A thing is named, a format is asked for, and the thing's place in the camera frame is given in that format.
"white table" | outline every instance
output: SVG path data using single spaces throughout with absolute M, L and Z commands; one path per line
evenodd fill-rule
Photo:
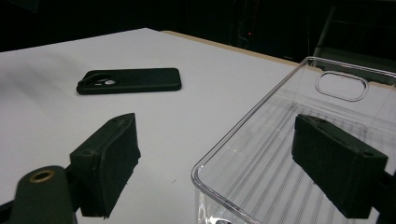
M 82 96 L 90 70 L 176 67 L 180 91 Z M 106 121 L 135 112 L 139 164 L 110 219 L 195 223 L 191 168 L 293 65 L 149 29 L 0 53 L 0 204 L 30 171 L 67 166 Z

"table surface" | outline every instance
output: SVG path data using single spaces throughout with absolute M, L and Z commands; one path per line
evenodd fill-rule
M 283 60 L 140 29 L 0 53 L 0 203 L 18 181 L 69 154 L 106 121 L 136 115 L 139 164 L 109 219 L 195 223 L 191 168 L 295 66 Z M 176 67 L 180 91 L 78 95 L 91 70 Z

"black phone case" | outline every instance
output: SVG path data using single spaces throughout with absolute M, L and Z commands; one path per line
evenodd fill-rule
M 81 95 L 180 89 L 180 74 L 176 68 L 93 70 L 77 86 Z

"clear plastic container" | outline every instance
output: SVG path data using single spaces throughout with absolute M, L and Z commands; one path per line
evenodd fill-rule
M 291 157 L 298 114 L 326 119 L 396 169 L 396 74 L 306 58 L 193 168 L 198 223 L 376 223 L 346 219 Z

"dark wall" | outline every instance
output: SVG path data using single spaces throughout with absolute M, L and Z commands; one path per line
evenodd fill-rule
M 36 0 L 36 13 L 9 1 L 0 51 L 148 27 L 300 62 L 336 6 L 324 47 L 396 60 L 393 0 Z
M 181 0 L 41 0 L 32 12 L 0 0 L 0 50 L 148 27 L 186 31 Z

